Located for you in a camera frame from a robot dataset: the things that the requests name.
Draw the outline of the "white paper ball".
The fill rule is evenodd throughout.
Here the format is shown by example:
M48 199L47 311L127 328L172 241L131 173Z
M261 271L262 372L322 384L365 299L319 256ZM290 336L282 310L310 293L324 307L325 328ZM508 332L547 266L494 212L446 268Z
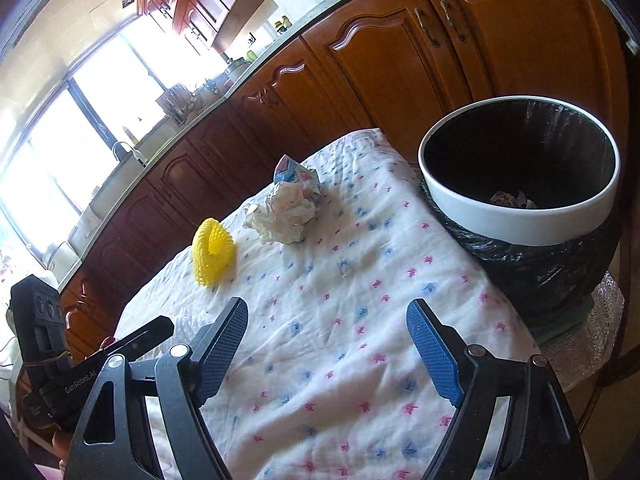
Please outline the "white paper ball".
M245 207L243 226L255 231L262 244L299 243L306 224L316 214L319 196L314 183L277 182L264 198Z

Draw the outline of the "cartoon cat wrapper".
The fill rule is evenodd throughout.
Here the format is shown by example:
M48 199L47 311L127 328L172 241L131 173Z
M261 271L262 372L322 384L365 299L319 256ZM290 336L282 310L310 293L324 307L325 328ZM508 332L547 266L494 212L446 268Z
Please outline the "cartoon cat wrapper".
M537 205L527 198L525 194L520 191L517 196L514 196L507 192L495 192L491 196L489 203L491 205L516 208L516 209L536 209Z

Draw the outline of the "chrome kitchen faucet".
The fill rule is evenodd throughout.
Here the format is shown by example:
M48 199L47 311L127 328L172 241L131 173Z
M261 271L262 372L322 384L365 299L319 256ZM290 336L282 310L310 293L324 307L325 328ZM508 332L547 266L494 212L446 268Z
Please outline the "chrome kitchen faucet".
M126 141L116 141L112 146L112 154L119 162L122 162L127 156L131 156L143 168L148 166L148 160L145 156Z

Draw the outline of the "white rimmed trash bin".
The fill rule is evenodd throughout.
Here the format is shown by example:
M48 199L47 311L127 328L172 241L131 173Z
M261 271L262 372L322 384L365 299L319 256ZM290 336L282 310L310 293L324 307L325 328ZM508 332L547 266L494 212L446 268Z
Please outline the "white rimmed trash bin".
M465 229L522 246L591 233L614 205L620 151L606 125L573 104L500 96L443 117L427 131L419 165L437 206ZM491 205L522 191L536 209Z

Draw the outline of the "wooden kitchen base cabinets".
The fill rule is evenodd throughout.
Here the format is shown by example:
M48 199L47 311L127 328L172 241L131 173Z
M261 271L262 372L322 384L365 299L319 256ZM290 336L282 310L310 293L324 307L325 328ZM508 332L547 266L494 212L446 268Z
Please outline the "wooden kitchen base cabinets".
M474 101L552 96L628 144L623 46L603 0L326 0L125 188L60 285L73 359L114 332L126 303L200 222L303 159L378 127L415 160L435 122Z

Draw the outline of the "red soda can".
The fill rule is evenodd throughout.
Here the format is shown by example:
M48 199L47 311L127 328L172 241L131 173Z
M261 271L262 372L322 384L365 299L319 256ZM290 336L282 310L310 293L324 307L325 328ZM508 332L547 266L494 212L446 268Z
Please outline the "red soda can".
M114 344L115 341L116 341L116 339L113 336L106 337L104 339L104 341L101 342L100 349L104 350L104 349L108 348L111 344Z

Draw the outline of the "yellow foam fruit net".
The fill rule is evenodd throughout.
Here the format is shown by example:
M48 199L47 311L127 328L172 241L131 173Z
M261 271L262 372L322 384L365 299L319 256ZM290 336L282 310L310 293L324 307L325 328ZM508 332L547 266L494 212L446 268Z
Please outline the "yellow foam fruit net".
M195 281L201 286L217 283L233 257L234 241L231 234L214 218L205 219L192 240Z

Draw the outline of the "white floral tablecloth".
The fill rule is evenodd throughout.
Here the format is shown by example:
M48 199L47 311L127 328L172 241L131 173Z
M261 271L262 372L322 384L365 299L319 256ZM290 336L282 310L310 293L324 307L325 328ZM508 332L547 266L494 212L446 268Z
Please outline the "white floral tablecloth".
M248 324L218 394L202 409L237 479L417 479L454 410L406 325L412 300L501 359L538 346L514 307L427 209L416 173L376 129L307 158L321 196L299 243L265 244L237 210L235 259L200 286L179 252L122 311L125 336L160 315L190 341L231 297Z

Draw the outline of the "crumpled colourful cartoon wrapper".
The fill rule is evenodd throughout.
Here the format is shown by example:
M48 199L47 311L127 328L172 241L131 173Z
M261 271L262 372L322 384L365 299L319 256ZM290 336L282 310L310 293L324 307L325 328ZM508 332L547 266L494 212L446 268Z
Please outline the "crumpled colourful cartoon wrapper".
M300 185L305 197L320 195L318 172L309 169L288 155L283 155L273 171L273 183L288 182Z

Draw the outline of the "dish drying rack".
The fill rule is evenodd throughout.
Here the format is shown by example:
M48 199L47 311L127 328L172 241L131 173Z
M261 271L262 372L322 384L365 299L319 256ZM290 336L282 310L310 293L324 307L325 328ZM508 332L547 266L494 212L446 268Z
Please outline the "dish drying rack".
M196 104L198 104L198 98L183 84L174 84L166 89L155 102L177 126L182 126L194 111Z

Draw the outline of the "grey speckled countertop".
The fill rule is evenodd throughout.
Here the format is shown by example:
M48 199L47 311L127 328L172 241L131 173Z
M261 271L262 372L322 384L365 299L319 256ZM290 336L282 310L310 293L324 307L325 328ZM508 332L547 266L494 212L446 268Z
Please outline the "grey speckled countertop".
M191 128L201 122L209 113L228 101L232 94L241 88L242 84L245 84L254 73L283 50L291 41L300 36L304 30L349 1L350 0L323 0L318 6L309 10L309 12L295 22L287 32L281 35L279 39L274 40L272 44L266 47L264 52L258 55L257 60L250 63L250 66L248 66L245 72L239 76L239 79L235 81L226 92L215 101L210 101L199 110L191 113L188 116L188 121L184 125L178 127L172 120L163 119L145 139L145 141L151 143L154 148L150 154L146 155L146 165L141 166L132 156L128 156L123 162L120 162L99 187L98 192L88 206L90 214L98 218L96 227L90 230L88 226L85 225L85 222L79 221L76 228L73 229L72 234L70 234L70 239L64 243L68 251L74 256L74 261L67 266L65 272L55 272L54 275L58 280L58 290L62 292L80 269L91 247L96 242L101 231L105 228L108 219L111 218L115 210L124 201L126 195L151 171L152 167L160 161L160 158L164 156L176 142Z

